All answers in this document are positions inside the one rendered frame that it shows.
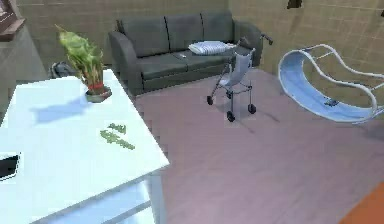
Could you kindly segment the small green lettuce leaf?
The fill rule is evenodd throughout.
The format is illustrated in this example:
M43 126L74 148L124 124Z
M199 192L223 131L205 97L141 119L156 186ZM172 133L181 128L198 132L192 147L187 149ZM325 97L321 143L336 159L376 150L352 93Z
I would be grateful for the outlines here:
M115 123L111 123L108 125L108 127L110 129L113 129L121 134L125 134L126 133L126 130L127 130L127 127L123 124L115 124Z

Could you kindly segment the dark grey sofa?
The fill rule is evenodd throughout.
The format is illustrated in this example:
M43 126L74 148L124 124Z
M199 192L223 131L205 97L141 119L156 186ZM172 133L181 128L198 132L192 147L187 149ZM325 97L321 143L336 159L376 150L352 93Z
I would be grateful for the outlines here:
M262 31L234 19L230 11L121 18L108 33L112 69L130 93L141 95L221 73L230 53L197 55L188 46L201 41L234 44L243 36L249 43L242 42L237 52L246 55L255 48L252 65L257 67Z

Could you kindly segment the grey baby stroller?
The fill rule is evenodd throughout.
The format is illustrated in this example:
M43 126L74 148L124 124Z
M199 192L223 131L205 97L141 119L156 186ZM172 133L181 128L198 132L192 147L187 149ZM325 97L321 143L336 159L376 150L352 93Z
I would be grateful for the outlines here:
M250 114L254 114L257 111L256 106L252 103L252 82L249 82L248 84L244 84L242 82L244 76L252 67L253 53L256 49L253 48L247 55L241 55L236 52L236 49L242 42L249 43L245 36L238 40L232 52L235 65L232 65L232 59L228 61L212 92L206 97L207 104L212 105L214 102L213 97L215 96L216 91L219 88L224 88L226 90L226 96L230 100L230 109L227 111L227 119L229 122L233 122L235 120L234 96L240 93L249 93L249 104L247 105L248 112Z

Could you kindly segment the white striped pillow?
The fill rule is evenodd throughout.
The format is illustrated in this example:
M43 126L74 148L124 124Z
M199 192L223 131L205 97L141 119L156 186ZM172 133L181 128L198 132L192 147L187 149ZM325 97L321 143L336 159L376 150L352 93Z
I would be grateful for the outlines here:
M188 49L197 55L215 55L233 48L234 44L221 41L201 41L188 46Z

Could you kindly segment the blue white rocking lounger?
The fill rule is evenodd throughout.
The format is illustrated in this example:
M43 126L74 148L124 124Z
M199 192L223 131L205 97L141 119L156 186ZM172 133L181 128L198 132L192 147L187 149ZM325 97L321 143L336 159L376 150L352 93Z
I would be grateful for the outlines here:
M383 82L375 87L367 87L361 83L336 80L326 75L317 63L318 59L329 55L334 55L337 61L353 74L381 78ZM327 81L362 90L370 98L371 106L359 107L323 94L308 81L303 70L305 60L308 60L318 74ZM373 94L374 90L384 87L384 74L362 72L349 67L340 54L327 44L307 46L285 53L278 64L278 79L284 93L298 105L319 117L334 122L359 124L384 114L384 104L380 105Z

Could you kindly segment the green potted house plant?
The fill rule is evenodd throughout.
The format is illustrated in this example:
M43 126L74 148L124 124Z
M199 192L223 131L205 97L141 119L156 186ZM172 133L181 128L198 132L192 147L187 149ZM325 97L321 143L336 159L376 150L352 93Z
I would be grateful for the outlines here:
M75 76L87 87L88 102L101 103L112 95L104 84L103 51L86 37L57 25L58 40L64 48L67 60L75 70Z

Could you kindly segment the white table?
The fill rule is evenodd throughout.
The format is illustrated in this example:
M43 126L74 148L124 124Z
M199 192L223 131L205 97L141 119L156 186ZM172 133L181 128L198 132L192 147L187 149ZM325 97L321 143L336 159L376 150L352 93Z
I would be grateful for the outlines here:
M169 161L111 70L104 83L112 95L101 103L88 102L75 77L16 87L0 155L21 159L0 181L0 224L167 224L160 173ZM135 148L108 143L101 130Z

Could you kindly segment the dark grey round bin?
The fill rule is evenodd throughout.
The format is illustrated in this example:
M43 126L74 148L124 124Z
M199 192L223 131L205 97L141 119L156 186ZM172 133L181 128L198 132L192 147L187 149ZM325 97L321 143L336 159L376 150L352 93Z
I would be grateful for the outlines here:
M49 75L52 79L75 76L76 70L73 69L68 63L61 61L51 65L49 68Z

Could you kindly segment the orange floor cloth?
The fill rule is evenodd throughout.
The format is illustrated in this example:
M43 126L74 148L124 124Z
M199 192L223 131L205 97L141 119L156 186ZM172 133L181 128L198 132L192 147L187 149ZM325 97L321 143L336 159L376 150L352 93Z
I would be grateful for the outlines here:
M384 224L384 182L379 183L338 224Z

